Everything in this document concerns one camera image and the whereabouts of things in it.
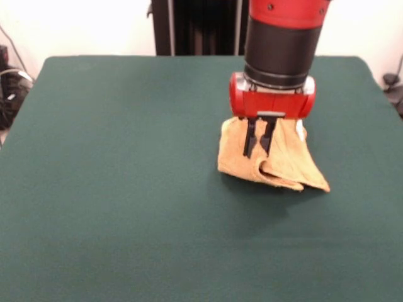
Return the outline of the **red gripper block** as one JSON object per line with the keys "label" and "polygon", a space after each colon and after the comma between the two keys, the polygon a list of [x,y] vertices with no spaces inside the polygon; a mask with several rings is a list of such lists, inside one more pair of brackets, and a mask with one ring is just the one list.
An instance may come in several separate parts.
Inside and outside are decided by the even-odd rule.
{"label": "red gripper block", "polygon": [[304,119],[311,112],[316,97],[316,84],[308,76],[302,87],[291,90],[269,89],[257,86],[247,80],[242,72],[235,72],[230,77],[229,99],[232,114],[247,119],[246,139],[243,156],[250,157],[256,144],[256,119],[268,118],[260,145],[270,155],[273,133],[277,118],[291,120]]}

